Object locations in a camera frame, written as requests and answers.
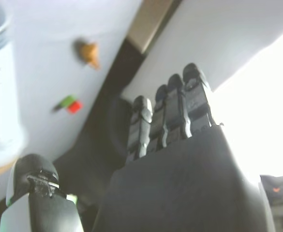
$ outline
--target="white panel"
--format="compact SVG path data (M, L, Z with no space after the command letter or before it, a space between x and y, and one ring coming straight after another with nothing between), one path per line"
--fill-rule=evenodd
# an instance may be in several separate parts
M123 96L145 95L189 62L212 89L283 34L283 0L184 0Z
M22 155L39 153L50 160L73 145L89 114L141 0L7 0L13 13L17 88L29 145ZM74 42L99 45L101 69L81 63ZM76 95L77 114L53 108ZM8 175L0 177L0 200Z

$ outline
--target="green block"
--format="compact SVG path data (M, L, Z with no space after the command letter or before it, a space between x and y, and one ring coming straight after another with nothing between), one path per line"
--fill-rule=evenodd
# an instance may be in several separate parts
M73 104L75 101L76 101L76 98L72 95L69 95L60 102L60 106L63 107L63 108L67 108L71 104Z

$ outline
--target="red block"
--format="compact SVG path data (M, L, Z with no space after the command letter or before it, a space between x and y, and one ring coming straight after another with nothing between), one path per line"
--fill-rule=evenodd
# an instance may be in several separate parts
M82 108L82 103L79 101L75 101L71 104L67 109L71 114L77 113Z

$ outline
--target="dark floor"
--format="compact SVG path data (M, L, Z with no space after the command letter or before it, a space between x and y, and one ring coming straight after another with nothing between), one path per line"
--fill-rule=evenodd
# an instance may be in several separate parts
M54 163L62 190L78 196L85 232L91 229L112 173L124 165L131 106L119 95L143 60L124 41L74 148ZM2 200L0 216L5 208Z

